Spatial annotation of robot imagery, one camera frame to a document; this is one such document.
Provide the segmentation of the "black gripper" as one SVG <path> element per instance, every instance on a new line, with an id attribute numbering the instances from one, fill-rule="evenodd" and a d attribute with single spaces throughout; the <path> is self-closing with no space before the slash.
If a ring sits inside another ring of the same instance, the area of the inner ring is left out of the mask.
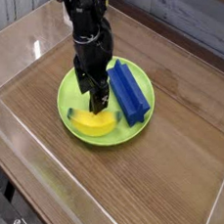
<path id="1" fill-rule="evenodd" d="M 90 14 L 73 15 L 74 71 L 79 90 L 89 92 L 90 112 L 98 114 L 108 107 L 109 84 L 106 71 L 112 60 L 112 29 L 106 18 L 93 19 Z"/>

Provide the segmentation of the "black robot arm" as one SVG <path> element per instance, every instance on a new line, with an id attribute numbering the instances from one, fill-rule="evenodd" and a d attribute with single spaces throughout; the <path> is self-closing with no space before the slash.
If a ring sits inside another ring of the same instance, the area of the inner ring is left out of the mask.
<path id="1" fill-rule="evenodd" d="M 109 103 L 107 66 L 112 60 L 113 38 L 105 18 L 107 0 L 57 0 L 64 3 L 73 27 L 73 58 L 79 90 L 89 93 L 90 112 L 97 114 Z"/>

